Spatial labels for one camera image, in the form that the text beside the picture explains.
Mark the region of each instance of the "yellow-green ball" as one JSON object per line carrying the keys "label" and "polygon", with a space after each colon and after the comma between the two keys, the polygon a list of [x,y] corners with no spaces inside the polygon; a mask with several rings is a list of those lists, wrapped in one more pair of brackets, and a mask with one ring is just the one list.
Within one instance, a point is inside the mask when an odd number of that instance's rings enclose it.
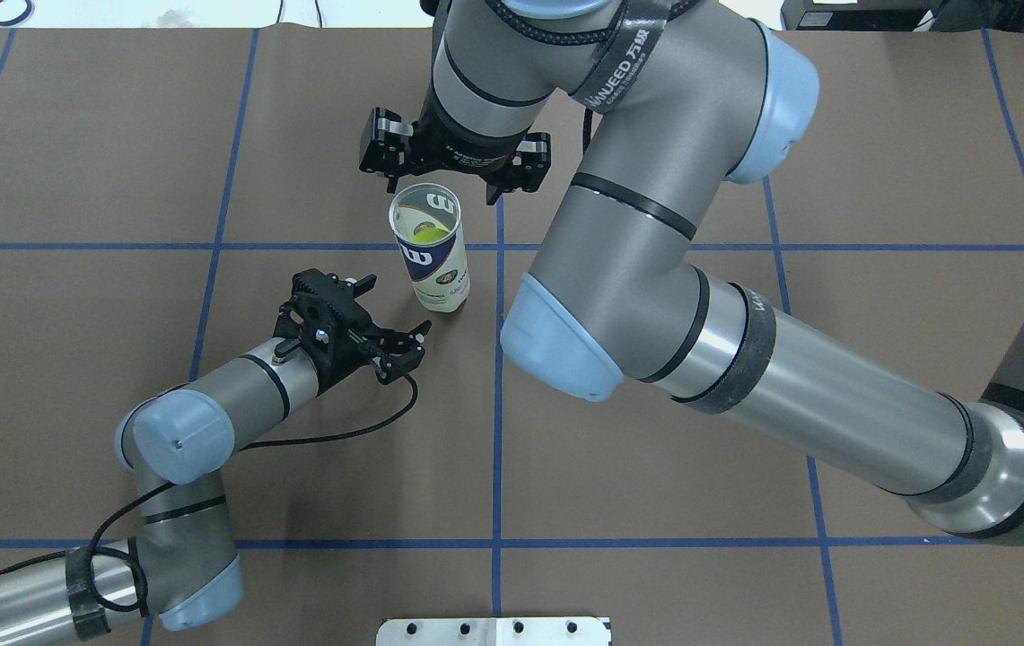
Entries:
{"label": "yellow-green ball", "polygon": [[433,228],[432,226],[430,226],[429,228],[423,228],[421,229],[421,231],[418,231],[416,234],[414,234],[414,236],[412,238],[412,242],[421,245],[427,245],[429,243],[434,243],[438,241],[443,235],[446,235],[446,231],[444,229]]}

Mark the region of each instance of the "white metal plate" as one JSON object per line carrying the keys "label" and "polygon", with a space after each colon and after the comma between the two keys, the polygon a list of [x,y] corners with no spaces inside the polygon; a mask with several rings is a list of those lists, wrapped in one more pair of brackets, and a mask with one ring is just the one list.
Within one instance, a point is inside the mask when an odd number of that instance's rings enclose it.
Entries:
{"label": "white metal plate", "polygon": [[376,646],[610,646],[606,617],[485,617],[388,620]]}

